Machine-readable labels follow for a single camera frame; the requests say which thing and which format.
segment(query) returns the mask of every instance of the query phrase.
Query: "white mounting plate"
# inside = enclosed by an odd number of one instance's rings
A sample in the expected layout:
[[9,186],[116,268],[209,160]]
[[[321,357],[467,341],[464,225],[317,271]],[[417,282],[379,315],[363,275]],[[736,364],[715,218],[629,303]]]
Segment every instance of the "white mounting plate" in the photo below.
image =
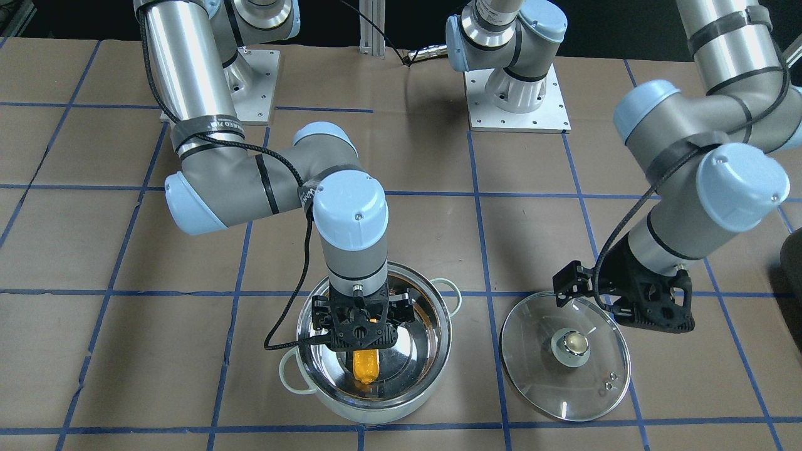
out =
[[562,133],[571,129],[554,65],[546,75],[546,95],[541,106],[530,113],[511,113],[498,108],[484,93],[493,69],[465,72],[465,95],[471,130],[476,132]]
[[231,93],[237,117],[246,125],[270,123],[273,112],[273,94],[278,79],[278,50],[242,51],[245,61],[253,69],[253,82],[245,89]]

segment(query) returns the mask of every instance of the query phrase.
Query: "pot handle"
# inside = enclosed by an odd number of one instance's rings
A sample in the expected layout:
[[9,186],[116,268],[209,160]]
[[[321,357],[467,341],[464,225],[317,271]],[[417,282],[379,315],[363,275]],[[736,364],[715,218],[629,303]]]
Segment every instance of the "pot handle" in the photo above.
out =
[[306,388],[304,390],[298,390],[297,388],[290,387],[290,384],[287,383],[287,380],[284,377],[284,367],[287,365],[287,360],[289,360],[292,356],[295,356],[295,361],[298,364],[298,370],[301,372],[301,374],[303,374],[303,369],[301,368],[301,361],[298,358],[298,347],[293,346],[292,349],[290,349],[289,351],[287,351],[286,354],[284,354],[284,356],[282,357],[282,361],[278,363],[278,378],[282,380],[282,385],[284,385],[284,388],[286,388],[290,392],[295,393],[296,395],[311,395],[312,393],[318,390],[316,387],[312,387],[311,385],[309,385],[309,388]]
[[460,311],[460,308],[462,307],[462,293],[460,293],[460,289],[454,282],[448,280],[447,278],[442,278],[442,277],[433,278],[429,282],[433,284],[442,283],[443,285],[450,286],[454,290],[454,293],[456,293],[456,307],[454,308],[454,311],[448,314],[448,318],[453,318],[454,315],[456,315],[456,312]]

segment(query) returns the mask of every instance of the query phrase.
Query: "pot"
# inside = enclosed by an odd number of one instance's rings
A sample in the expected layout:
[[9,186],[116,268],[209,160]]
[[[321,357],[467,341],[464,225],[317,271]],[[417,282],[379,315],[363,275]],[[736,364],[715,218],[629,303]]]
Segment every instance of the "pot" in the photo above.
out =
[[[408,289],[414,300],[415,322],[398,328],[395,346],[379,350],[379,377],[371,384],[354,378],[348,353],[331,351],[325,345],[291,348],[278,366],[284,387],[298,395],[314,394],[328,409],[348,420],[367,425],[396,421],[414,412],[435,391],[448,361],[452,342],[451,317],[460,309],[462,295],[457,286],[444,278],[426,279],[411,268],[389,262],[388,286],[391,293]],[[435,283],[450,286],[456,293],[457,307],[449,314]],[[298,339],[325,334],[312,328],[312,298],[328,295],[324,278],[306,299],[298,319]],[[307,387],[290,387],[285,378],[287,362],[295,358]]]

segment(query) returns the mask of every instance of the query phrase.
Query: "glass lid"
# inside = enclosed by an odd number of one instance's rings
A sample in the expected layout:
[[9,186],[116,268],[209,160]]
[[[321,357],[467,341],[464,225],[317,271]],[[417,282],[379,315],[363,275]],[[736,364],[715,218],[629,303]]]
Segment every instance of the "glass lid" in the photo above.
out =
[[558,307],[554,293],[543,291],[522,300],[504,321],[501,356],[518,391],[562,420],[607,414],[630,384],[624,337],[592,299]]

